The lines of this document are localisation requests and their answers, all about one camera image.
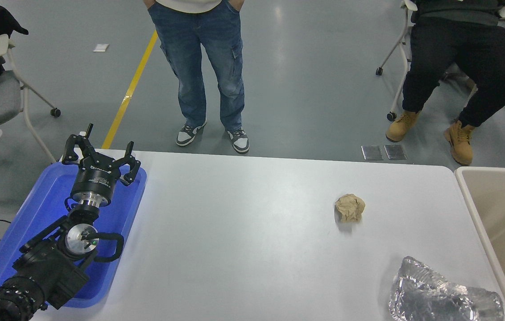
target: jeans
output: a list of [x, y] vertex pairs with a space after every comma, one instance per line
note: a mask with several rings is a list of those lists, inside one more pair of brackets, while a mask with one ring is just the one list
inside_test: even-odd
[[505, 106], [504, 28], [422, 17], [411, 31], [411, 54], [404, 110], [422, 110], [453, 62], [478, 88], [459, 115], [463, 125], [478, 127]]
[[203, 45], [217, 77], [220, 120], [230, 132], [240, 129], [244, 83], [239, 12], [228, 0], [198, 14], [178, 12], [157, 2], [147, 11], [161, 40], [161, 49], [179, 79], [179, 106], [187, 125], [201, 126], [206, 118]]

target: white and gray sneaker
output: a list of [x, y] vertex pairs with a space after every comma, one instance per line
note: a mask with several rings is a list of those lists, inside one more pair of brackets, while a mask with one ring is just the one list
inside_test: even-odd
[[227, 134], [229, 138], [231, 138], [232, 148], [241, 154], [248, 152], [248, 137], [247, 133], [244, 132], [242, 128], [235, 130], [234, 132], [227, 131]]
[[187, 146], [195, 140], [195, 135], [207, 124], [207, 120], [201, 125], [197, 127], [191, 127], [187, 124], [181, 128], [179, 134], [177, 134], [177, 140], [175, 141], [179, 146]]

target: aluminum foil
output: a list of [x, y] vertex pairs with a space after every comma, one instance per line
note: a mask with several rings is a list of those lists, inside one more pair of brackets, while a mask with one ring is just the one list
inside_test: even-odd
[[411, 256], [403, 259], [391, 287], [389, 312], [397, 321], [501, 321], [496, 292], [448, 282]]

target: tan boot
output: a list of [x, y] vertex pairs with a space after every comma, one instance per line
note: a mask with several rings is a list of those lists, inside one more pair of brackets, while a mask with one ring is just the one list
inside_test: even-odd
[[451, 155], [461, 165], [472, 163], [471, 136], [475, 127], [467, 125], [461, 128], [460, 120], [454, 122], [445, 130], [445, 138], [451, 144]]
[[401, 141], [407, 131], [415, 125], [418, 116], [418, 112], [404, 110], [403, 114], [392, 122], [385, 132], [386, 138], [395, 143]]

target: black pants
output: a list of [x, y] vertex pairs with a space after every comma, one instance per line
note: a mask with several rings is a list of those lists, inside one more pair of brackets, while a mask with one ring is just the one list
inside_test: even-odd
[[478, 127], [505, 105], [505, 29], [439, 18], [419, 18], [411, 31], [411, 69], [403, 109], [420, 111], [455, 62], [477, 84], [458, 119]]

